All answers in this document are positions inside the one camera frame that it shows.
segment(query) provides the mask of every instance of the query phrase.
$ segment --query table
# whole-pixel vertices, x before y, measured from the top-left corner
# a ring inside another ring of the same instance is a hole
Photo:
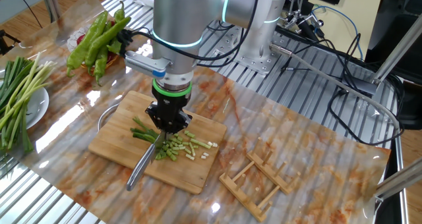
[[[332,7],[354,21],[357,31],[362,35],[360,45],[363,58],[365,59],[380,0],[340,0],[338,5],[321,0],[309,1],[314,4]],[[356,36],[355,28],[350,21],[330,9],[327,9],[326,13],[322,13],[322,9],[318,9],[315,15],[318,19],[324,21],[324,26],[321,29],[325,33],[325,38],[331,40],[337,50],[346,52]],[[361,57],[358,50],[356,50],[353,56],[358,59]]]
[[[131,2],[131,0],[123,0],[127,6],[129,14],[136,19],[130,27],[137,28],[145,25],[151,27],[152,25],[152,11],[148,8],[140,8],[138,5]],[[103,6],[110,11],[112,14],[119,8],[119,0],[107,0],[103,2]],[[207,36],[210,40],[217,40],[220,36],[208,32]],[[288,47],[289,49],[295,49],[303,47],[303,44],[290,40],[286,37],[281,37],[280,43]],[[210,45],[205,44],[202,46],[201,54],[210,52]],[[327,53],[319,49],[311,49],[304,52],[303,57],[312,62],[318,68],[324,72],[330,73],[334,76],[339,76],[341,73],[340,66],[337,64],[334,55]],[[326,104],[329,98],[335,91],[335,87],[329,83],[321,80],[321,78],[312,75],[310,72],[281,72],[279,68],[285,63],[286,59],[281,58],[280,62],[273,68],[269,75],[263,76],[255,73],[249,69],[246,69],[242,65],[232,64],[222,69],[216,69],[220,74],[244,85],[259,94],[265,95],[266,97],[277,101],[300,114],[324,125],[328,128],[349,136],[345,130],[338,126],[333,118],[326,112]],[[352,73],[360,78],[368,78],[371,72],[356,67],[355,65],[351,68]],[[381,102],[383,105],[391,110],[396,109],[396,99],[391,88],[391,85],[382,84],[375,99]],[[335,103],[334,107],[336,112],[340,113],[343,120],[354,128],[354,131],[359,131],[360,135],[364,140],[376,140],[384,137],[391,136],[392,127],[387,124],[383,118],[376,115],[364,119],[364,115],[374,113],[368,108],[359,109],[354,101],[347,100],[346,98],[342,101]],[[349,115],[359,115],[356,120],[350,121],[347,118]],[[383,144],[385,148],[390,148],[390,144]],[[10,208],[5,212],[11,220],[15,220],[16,216],[27,217],[29,213],[34,213],[34,219],[38,218],[40,221],[45,223],[51,223],[52,220],[78,220],[83,223],[98,222],[97,219],[88,213],[84,208],[75,204],[70,198],[66,198],[63,193],[57,191],[55,187],[52,187],[48,182],[41,179],[37,174],[33,173],[29,169],[25,168],[21,163],[11,159],[9,161],[11,166],[14,168],[12,179],[9,179],[7,187],[4,193],[0,194],[2,200],[8,198],[7,205],[2,206],[0,211],[4,212],[7,208]],[[20,203],[18,207],[11,207],[14,201]]]

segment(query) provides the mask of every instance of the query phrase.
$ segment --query wooden cutting board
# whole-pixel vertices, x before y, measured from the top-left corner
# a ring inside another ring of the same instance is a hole
[[[155,99],[137,92],[129,92],[110,120],[93,139],[88,149],[97,155],[133,169],[150,143],[132,137],[130,128],[139,128],[132,118],[138,116],[147,127],[155,128],[151,118],[144,112],[152,101]],[[185,112],[193,117],[187,130],[196,135],[195,139],[205,143],[210,141],[220,144],[227,130],[225,125],[189,111]],[[189,141],[183,131],[179,134],[184,141]],[[206,159],[201,159],[204,152],[209,156]],[[154,161],[148,165],[145,174],[192,194],[200,194],[217,156],[218,148],[206,149],[199,146],[195,149],[195,153],[194,161],[185,157],[185,151],[179,152],[176,162],[169,158]]]

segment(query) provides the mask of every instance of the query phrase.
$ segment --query blue led ring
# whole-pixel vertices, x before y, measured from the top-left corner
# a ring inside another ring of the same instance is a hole
[[[168,41],[165,41],[163,39],[161,39],[159,36],[157,36],[157,34],[155,33],[155,31],[152,31],[152,35],[157,38],[158,40],[160,40],[161,42],[164,42],[168,45],[171,45],[173,47],[193,47],[195,45],[198,45],[201,41],[202,41],[202,36],[200,37],[200,39],[197,42],[193,42],[193,43],[184,43],[184,44],[180,44],[180,43],[171,43]]]

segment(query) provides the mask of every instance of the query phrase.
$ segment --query knife blade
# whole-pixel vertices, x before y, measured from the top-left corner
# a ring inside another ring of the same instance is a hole
[[[129,177],[127,183],[126,183],[126,190],[132,191],[135,187],[135,184],[139,181],[141,176],[144,174],[146,167],[148,166],[149,162],[153,162],[154,155],[156,151],[156,145],[162,144],[167,137],[166,132],[161,132],[160,135],[158,135],[156,141],[151,144],[151,146],[146,150],[145,154],[141,157],[141,159],[138,161],[137,165],[132,171],[131,176]]]

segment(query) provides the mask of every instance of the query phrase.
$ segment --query green chili pepper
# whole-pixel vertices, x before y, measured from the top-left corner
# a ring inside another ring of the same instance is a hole
[[[110,30],[111,28],[111,22],[107,22],[105,28],[104,28],[104,32],[107,32],[108,30]],[[94,69],[94,75],[95,75],[95,80],[97,81],[97,84],[99,86],[100,85],[100,78],[102,76],[104,76],[104,74],[106,73],[106,65],[107,65],[107,56],[108,56],[108,49],[107,46],[101,46],[98,54],[97,54],[97,60],[95,61],[95,69]],[[88,73],[89,75],[91,75],[91,67],[87,67],[88,68]]]
[[[80,67],[82,62],[85,60],[86,53],[90,48],[93,41],[100,37],[103,34],[104,27],[106,26],[108,12],[104,11],[100,13],[92,23],[90,29],[84,36],[84,39],[79,43],[75,50],[67,58],[67,76],[71,76],[70,73],[72,70],[75,70]]]
[[[114,37],[111,40],[111,43],[107,45],[107,48],[108,48],[108,51],[118,55],[120,54],[121,43],[119,42],[119,40],[117,40],[116,37]]]
[[[125,4],[120,1],[121,8],[114,13],[114,20],[116,23],[121,22],[125,18]]]
[[[124,18],[121,22],[116,23],[113,27],[111,27],[110,30],[108,30],[106,33],[102,34],[100,37],[96,38],[94,42],[92,42],[85,57],[85,65],[87,67],[90,67],[95,63],[98,51],[100,50],[101,46],[107,45],[110,40],[116,37],[116,35],[121,30],[123,30],[130,21],[130,17]]]
[[[125,18],[125,4],[120,1],[121,3],[121,9],[117,10],[114,13],[114,20],[116,23],[121,22],[124,18]],[[120,48],[121,48],[121,43],[119,42],[119,40],[117,40],[117,37],[114,37],[110,44],[107,45],[108,51],[115,53],[115,54],[119,54],[120,53]]]

